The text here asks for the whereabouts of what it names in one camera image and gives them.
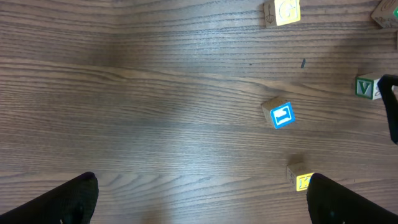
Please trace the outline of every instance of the wood grain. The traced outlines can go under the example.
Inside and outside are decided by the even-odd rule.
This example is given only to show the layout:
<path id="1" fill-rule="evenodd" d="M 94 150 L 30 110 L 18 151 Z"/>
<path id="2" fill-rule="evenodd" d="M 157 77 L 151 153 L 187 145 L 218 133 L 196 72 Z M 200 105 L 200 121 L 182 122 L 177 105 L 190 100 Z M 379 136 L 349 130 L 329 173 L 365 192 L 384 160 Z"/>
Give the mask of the wood grain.
<path id="1" fill-rule="evenodd" d="M 378 4 L 302 1 L 265 29 L 260 0 L 0 1 L 0 213 L 93 171 L 94 223 L 308 223 L 290 161 L 397 212 L 384 105 L 354 96 L 398 68 Z M 296 115 L 277 131 L 276 96 Z"/>
<path id="2" fill-rule="evenodd" d="M 2 172 L 0 212 L 75 175 Z M 293 192 L 284 178 L 107 173 L 97 178 L 93 223 L 310 223 L 305 192 Z M 398 212 L 398 202 L 390 198 L 398 194 L 396 179 L 337 181 Z"/>

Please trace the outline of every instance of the blue block face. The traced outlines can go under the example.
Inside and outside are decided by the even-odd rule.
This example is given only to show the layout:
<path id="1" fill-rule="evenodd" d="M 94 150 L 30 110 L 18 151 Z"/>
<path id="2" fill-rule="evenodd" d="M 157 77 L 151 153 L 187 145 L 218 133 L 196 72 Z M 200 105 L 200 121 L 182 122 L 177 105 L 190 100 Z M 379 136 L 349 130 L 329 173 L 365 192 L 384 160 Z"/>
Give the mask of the blue block face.
<path id="1" fill-rule="evenodd" d="M 294 122 L 295 117 L 292 104 L 288 102 L 284 105 L 280 105 L 277 108 L 272 109 L 271 118 L 276 129 L 279 129 L 285 125 L 290 124 L 291 122 Z"/>

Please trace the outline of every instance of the green block face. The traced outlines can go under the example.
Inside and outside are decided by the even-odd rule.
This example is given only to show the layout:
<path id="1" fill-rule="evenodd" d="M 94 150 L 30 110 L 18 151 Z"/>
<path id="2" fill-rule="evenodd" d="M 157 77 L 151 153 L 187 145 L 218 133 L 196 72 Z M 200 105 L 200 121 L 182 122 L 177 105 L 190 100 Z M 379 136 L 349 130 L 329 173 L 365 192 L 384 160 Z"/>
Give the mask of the green block face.
<path id="1" fill-rule="evenodd" d="M 355 94 L 367 99 L 373 99 L 373 80 L 357 78 L 355 83 Z"/>
<path id="2" fill-rule="evenodd" d="M 394 16 L 398 18 L 398 7 L 394 10 Z"/>

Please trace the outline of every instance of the letter block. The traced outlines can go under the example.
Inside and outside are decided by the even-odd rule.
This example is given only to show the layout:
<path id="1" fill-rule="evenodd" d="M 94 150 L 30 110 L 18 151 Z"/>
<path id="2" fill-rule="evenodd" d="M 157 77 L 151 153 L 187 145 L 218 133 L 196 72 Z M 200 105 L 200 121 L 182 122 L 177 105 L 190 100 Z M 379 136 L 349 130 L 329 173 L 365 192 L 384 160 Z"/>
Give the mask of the letter block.
<path id="1" fill-rule="evenodd" d="M 270 0 L 264 3 L 266 27 L 300 21 L 300 0 Z"/>
<path id="2" fill-rule="evenodd" d="M 261 107 L 268 123 L 276 129 L 295 121 L 292 104 L 281 97 L 264 102 Z"/>
<path id="3" fill-rule="evenodd" d="M 355 94 L 357 96 L 375 100 L 381 98 L 379 87 L 377 83 L 382 77 L 382 73 L 370 73 L 367 75 L 361 75 L 355 78 Z"/>
<path id="4" fill-rule="evenodd" d="M 287 166 L 287 180 L 296 191 L 306 190 L 310 185 L 313 172 L 310 172 L 303 162 Z"/>
<path id="5" fill-rule="evenodd" d="M 383 0 L 371 17 L 383 28 L 398 27 L 398 1 Z"/>

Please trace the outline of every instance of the yellow block face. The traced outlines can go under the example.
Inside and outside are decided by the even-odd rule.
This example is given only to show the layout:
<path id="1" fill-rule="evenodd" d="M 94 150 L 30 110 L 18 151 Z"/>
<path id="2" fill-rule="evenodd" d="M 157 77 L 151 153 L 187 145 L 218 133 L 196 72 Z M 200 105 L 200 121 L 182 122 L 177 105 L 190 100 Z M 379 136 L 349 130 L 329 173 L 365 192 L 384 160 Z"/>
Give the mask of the yellow block face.
<path id="1" fill-rule="evenodd" d="M 300 21 L 300 0 L 275 0 L 275 14 L 278 26 Z"/>
<path id="2" fill-rule="evenodd" d="M 296 191 L 306 190 L 310 185 L 311 176 L 313 173 L 297 176 Z"/>

